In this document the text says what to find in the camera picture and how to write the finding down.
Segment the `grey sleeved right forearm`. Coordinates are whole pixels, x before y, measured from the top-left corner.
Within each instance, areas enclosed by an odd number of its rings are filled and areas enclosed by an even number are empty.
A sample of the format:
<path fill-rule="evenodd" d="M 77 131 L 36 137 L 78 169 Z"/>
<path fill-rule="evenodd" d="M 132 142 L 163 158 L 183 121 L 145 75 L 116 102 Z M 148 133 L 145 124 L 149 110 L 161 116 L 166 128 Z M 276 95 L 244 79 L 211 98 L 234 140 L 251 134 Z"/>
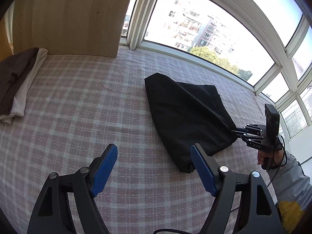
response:
<path fill-rule="evenodd" d="M 284 233 L 311 233 L 311 184 L 289 152 L 282 167 L 268 170 Z"/>

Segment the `person's right hand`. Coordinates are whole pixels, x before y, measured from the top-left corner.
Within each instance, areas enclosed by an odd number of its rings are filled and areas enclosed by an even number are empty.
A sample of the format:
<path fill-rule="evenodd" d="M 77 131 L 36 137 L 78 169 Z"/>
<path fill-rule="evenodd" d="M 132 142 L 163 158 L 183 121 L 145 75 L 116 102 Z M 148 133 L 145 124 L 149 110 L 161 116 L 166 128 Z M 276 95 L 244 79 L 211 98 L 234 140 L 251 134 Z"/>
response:
<path fill-rule="evenodd" d="M 266 157 L 271 161 L 271 168 L 274 168 L 276 166 L 280 166 L 284 161 L 284 152 L 283 150 L 269 153 L 258 151 L 258 165 L 263 165 Z"/>

